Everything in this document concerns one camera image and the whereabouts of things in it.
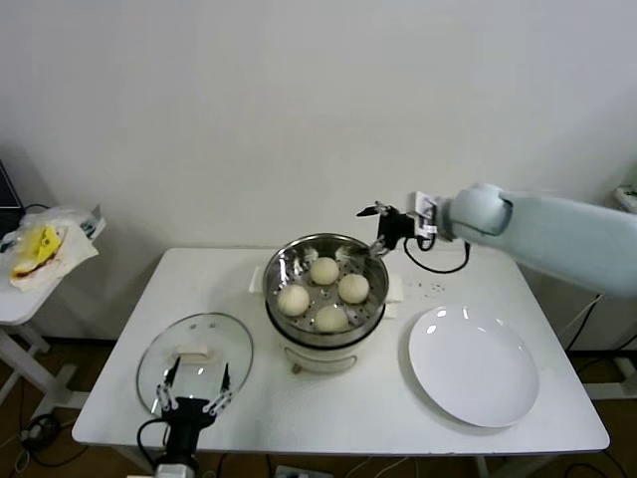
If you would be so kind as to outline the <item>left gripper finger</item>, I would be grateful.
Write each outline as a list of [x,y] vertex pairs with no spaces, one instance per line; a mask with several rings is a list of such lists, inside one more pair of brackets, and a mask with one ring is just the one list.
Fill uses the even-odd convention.
[[172,386],[174,384],[177,372],[179,369],[179,358],[177,358],[171,368],[169,368],[161,382],[155,389],[155,395],[162,411],[175,410],[178,407],[176,398],[172,393]]
[[231,389],[229,364],[225,364],[221,387],[218,396],[206,404],[202,411],[210,416],[218,416],[232,401],[234,392]]

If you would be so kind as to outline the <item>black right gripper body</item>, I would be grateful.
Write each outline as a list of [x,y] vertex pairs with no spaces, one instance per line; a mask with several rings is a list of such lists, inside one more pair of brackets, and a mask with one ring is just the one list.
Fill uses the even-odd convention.
[[415,220],[394,207],[387,207],[379,216],[377,237],[401,239],[415,237]]

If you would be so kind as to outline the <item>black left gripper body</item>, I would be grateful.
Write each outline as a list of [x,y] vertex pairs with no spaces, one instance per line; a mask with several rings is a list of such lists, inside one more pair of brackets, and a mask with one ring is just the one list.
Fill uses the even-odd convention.
[[169,433],[166,442],[168,455],[191,456],[195,453],[200,432],[213,424],[213,416],[204,408],[207,399],[177,397],[177,407],[163,413]]

